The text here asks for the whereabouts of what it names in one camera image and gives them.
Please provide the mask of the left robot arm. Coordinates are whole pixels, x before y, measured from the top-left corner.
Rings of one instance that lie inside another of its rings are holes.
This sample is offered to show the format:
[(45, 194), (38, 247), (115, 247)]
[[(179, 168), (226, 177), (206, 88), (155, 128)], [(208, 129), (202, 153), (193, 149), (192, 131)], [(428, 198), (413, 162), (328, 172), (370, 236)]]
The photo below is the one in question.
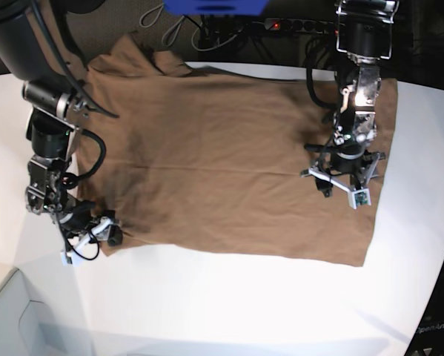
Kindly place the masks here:
[(306, 58), (308, 92), (317, 106), (328, 110), (325, 124), (331, 133), (322, 145), (304, 146), (317, 157), (301, 175), (313, 177), (324, 197), (329, 197), (333, 188), (341, 189), (353, 209), (371, 204), (368, 184), (377, 176), (379, 161), (385, 159), (383, 152), (370, 152), (368, 146), (377, 136), (380, 62), (391, 57), (392, 27), (399, 5), (398, 1), (337, 2), (335, 37), (326, 44), (339, 55), (334, 103), (321, 100), (314, 90), (312, 72), (319, 50), (314, 48)]

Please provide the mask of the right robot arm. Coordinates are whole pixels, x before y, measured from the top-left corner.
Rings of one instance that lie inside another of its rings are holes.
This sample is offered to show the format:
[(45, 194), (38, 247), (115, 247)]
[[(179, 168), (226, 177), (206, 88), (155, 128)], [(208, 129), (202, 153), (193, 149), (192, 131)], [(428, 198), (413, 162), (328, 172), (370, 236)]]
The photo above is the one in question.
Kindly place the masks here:
[(64, 242), (66, 265), (83, 261), (86, 245), (119, 245), (113, 211), (94, 215), (94, 203), (71, 191), (102, 166), (107, 149), (85, 123), (107, 115), (87, 91), (87, 63), (67, 25), (65, 1), (0, 1), (0, 59), (22, 80), (32, 106), (26, 137), (33, 149), (25, 191), (27, 210), (50, 216)]

